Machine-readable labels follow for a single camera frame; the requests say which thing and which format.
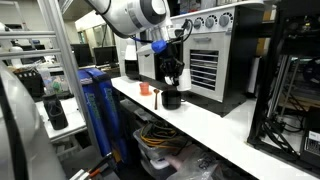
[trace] white countertop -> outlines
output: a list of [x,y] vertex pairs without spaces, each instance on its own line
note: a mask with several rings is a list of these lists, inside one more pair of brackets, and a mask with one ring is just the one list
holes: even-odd
[[248,100],[221,118],[188,102],[183,102],[177,110],[165,110],[161,104],[161,95],[158,94],[158,110],[154,110],[155,94],[141,96],[139,83],[125,76],[112,79],[114,88],[256,178],[261,180],[317,179],[246,143],[255,101]]
[[36,103],[37,109],[42,116],[44,127],[46,128],[48,136],[52,142],[87,129],[86,123],[78,110],[75,98],[61,100],[61,105],[69,125],[64,129],[54,130],[51,122],[48,121],[48,114],[44,108],[43,102],[41,101]]

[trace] robotic arm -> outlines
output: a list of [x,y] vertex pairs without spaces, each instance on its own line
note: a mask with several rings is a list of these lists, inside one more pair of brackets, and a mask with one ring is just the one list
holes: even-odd
[[[176,58],[175,43],[183,40],[183,29],[172,28],[167,0],[85,0],[121,38],[133,38],[149,43],[141,47],[138,55],[156,53],[162,60],[161,70],[173,86],[179,85],[184,63]],[[134,38],[137,33],[150,30],[152,40]]]

